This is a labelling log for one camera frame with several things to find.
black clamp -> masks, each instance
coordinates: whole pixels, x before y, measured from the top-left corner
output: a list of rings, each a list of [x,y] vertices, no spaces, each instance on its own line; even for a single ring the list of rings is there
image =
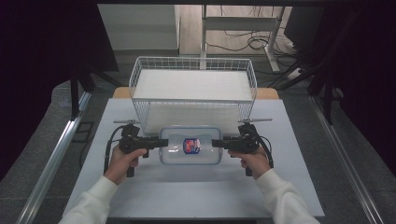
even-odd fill
[[[223,137],[223,140],[212,140],[212,147],[223,147],[231,151],[242,153],[254,153],[260,146],[264,148],[265,155],[271,168],[274,168],[274,161],[271,154],[271,149],[265,145],[264,141],[256,130],[256,127],[249,122],[245,122],[238,127],[240,136],[238,137]],[[252,171],[248,167],[246,169],[246,176],[252,176]]]
[[[119,148],[125,154],[129,154],[139,148],[145,148],[148,150],[148,152],[145,155],[143,155],[143,158],[148,158],[150,149],[154,149],[155,147],[168,146],[168,139],[160,139],[158,136],[139,137],[137,136],[137,134],[139,133],[140,128],[134,126],[132,123],[129,123],[127,125],[122,125],[114,131],[110,140],[108,140],[107,142],[104,172],[108,168],[109,154],[110,154],[111,143],[113,142],[114,134],[119,129],[122,129]],[[127,177],[134,177],[134,167],[130,167],[128,169]]]

white wire basket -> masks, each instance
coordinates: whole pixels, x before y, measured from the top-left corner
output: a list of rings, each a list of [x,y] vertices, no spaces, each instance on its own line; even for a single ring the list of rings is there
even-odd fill
[[[147,135],[174,125],[211,125],[238,135],[257,82],[249,59],[139,57],[129,89]]]

white cloth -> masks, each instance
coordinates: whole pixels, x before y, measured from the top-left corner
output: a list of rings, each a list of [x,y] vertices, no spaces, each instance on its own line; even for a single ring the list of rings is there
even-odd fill
[[[81,193],[74,206],[64,215],[65,223],[106,223],[110,201],[119,186],[101,176],[91,189]]]
[[[319,223],[311,214],[297,188],[284,181],[271,169],[261,175],[256,184],[264,195],[264,206],[276,224]]]
[[[273,169],[260,176],[256,184],[264,195],[264,206],[273,214],[276,224],[318,223],[309,214],[298,190],[280,178]],[[116,184],[101,176],[91,189],[77,198],[60,223],[106,223],[110,200],[117,189]]]

human hand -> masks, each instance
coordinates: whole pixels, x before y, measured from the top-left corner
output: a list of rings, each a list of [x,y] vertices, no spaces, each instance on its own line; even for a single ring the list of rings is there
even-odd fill
[[[110,164],[104,176],[116,185],[119,185],[125,180],[128,168],[136,167],[139,164],[139,157],[146,153],[146,149],[140,148],[129,154],[124,154],[119,146],[114,147]]]
[[[259,147],[251,154],[241,153],[237,151],[228,150],[228,154],[241,159],[241,166],[243,168],[249,167],[252,171],[254,179],[259,178],[265,172],[271,170],[267,157],[265,156],[264,148]]]

person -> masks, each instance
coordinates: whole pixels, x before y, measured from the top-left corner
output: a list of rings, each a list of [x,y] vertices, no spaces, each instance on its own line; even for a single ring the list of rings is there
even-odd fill
[[[124,154],[115,147],[105,174],[88,191],[78,196],[75,205],[64,215],[60,223],[106,223],[109,204],[118,185],[125,180],[128,168],[136,167],[138,158],[146,152],[146,149],[141,148],[130,154]],[[264,196],[264,206],[272,213],[276,224],[318,223],[309,214],[299,191],[271,169],[262,147],[253,154],[230,150],[228,153],[240,158],[243,168],[249,167],[252,170],[252,176]]]

